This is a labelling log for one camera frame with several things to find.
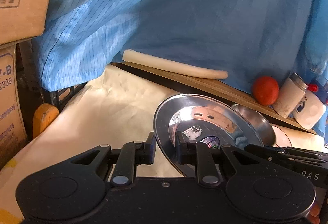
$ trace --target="red cap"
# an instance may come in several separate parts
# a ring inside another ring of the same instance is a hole
[[[316,84],[309,83],[308,84],[308,90],[312,92],[317,92],[318,91],[318,86]]]

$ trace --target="blue cloth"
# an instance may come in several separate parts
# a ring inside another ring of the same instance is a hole
[[[227,70],[246,92],[260,75],[290,73],[312,0],[50,0],[46,28],[32,41],[43,88],[101,75],[132,48]]]
[[[298,52],[294,71],[309,83],[316,78],[321,85],[328,79],[328,0],[313,0],[310,17]],[[313,129],[324,136],[328,109]]]

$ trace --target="sticker on plate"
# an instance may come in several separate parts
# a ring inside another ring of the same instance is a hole
[[[214,149],[218,148],[220,144],[220,140],[216,136],[205,137],[203,140],[201,140],[201,142],[207,144],[208,148]]]
[[[229,133],[233,133],[236,130],[236,125],[223,115],[220,116],[219,120],[217,120],[215,124],[222,127]]]
[[[194,125],[182,133],[184,133],[190,141],[194,141],[202,134],[202,128],[199,125]]]

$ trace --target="wooden handle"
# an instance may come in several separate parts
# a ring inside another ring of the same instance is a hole
[[[39,136],[59,115],[59,110],[53,105],[43,103],[40,105],[33,116],[33,139]]]
[[[130,49],[124,51],[123,60],[167,72],[175,72],[199,78],[226,79],[228,77],[228,73],[226,71],[211,70],[187,65],[180,62],[143,54]]]

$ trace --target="wooden board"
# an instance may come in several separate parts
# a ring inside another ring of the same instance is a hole
[[[204,79],[204,78],[191,77],[191,76],[177,74],[174,72],[162,71],[159,69],[155,69],[155,68],[151,68],[151,67],[147,67],[144,65],[131,63],[131,62],[123,62],[123,63],[130,67],[134,67],[134,68],[146,71],[146,72],[150,72],[152,74],[159,75],[159,76],[165,77],[167,79],[170,79],[170,80],[173,80],[173,81],[185,84],[185,85],[189,85],[191,87],[211,93],[213,95],[217,95],[224,99],[230,100],[234,103],[249,107],[260,113],[266,114],[270,117],[273,117],[275,119],[281,120],[290,125],[298,127],[306,132],[315,134],[314,130],[306,130],[306,129],[302,128],[302,126],[300,126],[298,124],[298,122],[296,122],[295,119],[290,118],[290,117],[288,117],[288,118],[281,117],[272,108],[270,108],[268,106],[262,106],[259,103],[257,103],[257,101],[248,93],[237,90],[237,89],[235,89],[225,83],[222,83],[216,79]]]

